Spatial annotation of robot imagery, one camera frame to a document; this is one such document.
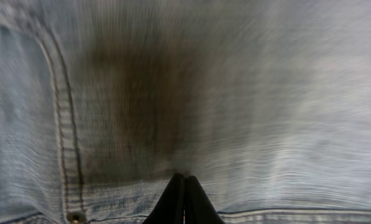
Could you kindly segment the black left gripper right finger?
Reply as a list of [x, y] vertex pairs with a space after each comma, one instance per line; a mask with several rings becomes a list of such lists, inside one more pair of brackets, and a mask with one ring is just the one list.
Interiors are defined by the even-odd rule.
[[191, 175], [185, 181], [185, 223], [224, 224], [198, 179]]

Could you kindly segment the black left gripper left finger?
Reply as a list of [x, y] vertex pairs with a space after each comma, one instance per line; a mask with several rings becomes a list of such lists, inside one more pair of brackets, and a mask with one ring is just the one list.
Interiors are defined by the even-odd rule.
[[185, 177], [174, 174], [143, 224], [183, 224]]

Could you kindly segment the light blue denim shorts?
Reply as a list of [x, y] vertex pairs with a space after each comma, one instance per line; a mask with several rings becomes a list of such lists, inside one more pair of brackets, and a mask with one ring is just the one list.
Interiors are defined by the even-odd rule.
[[0, 223], [371, 223], [371, 1], [0, 1]]

